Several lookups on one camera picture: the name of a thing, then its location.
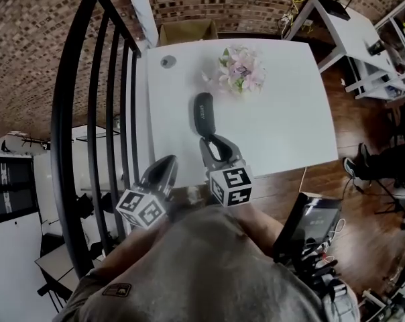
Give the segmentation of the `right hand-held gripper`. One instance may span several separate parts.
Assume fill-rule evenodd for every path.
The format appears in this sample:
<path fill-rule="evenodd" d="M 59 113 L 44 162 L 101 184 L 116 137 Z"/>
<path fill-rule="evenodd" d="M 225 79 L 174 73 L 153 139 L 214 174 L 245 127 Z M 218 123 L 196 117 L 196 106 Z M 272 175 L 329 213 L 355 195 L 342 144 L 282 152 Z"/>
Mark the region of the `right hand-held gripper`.
<path fill-rule="evenodd" d="M 212 162 L 210 141 L 201 138 L 199 147 L 204 166 L 210 168 Z M 209 189 L 212 196 L 223 207 L 249 203 L 252 197 L 254 177 L 251 168 L 243 160 L 238 160 L 240 159 L 239 148 L 232 141 L 220 135 L 215 135 L 215 147 L 218 153 L 217 162 L 233 163 L 209 172 Z"/>

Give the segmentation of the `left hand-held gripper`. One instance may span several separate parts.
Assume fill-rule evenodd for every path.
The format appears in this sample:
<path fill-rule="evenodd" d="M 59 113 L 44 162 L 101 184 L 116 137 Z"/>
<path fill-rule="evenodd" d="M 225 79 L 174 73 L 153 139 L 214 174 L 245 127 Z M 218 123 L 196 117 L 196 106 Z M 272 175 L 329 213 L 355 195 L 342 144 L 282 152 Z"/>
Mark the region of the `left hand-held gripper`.
<path fill-rule="evenodd" d="M 131 225 L 143 229 L 152 228 L 167 216 L 170 192 L 178 173 L 175 155 L 164 156 L 149 166 L 141 177 L 126 189 L 116 205 L 116 210 Z"/>

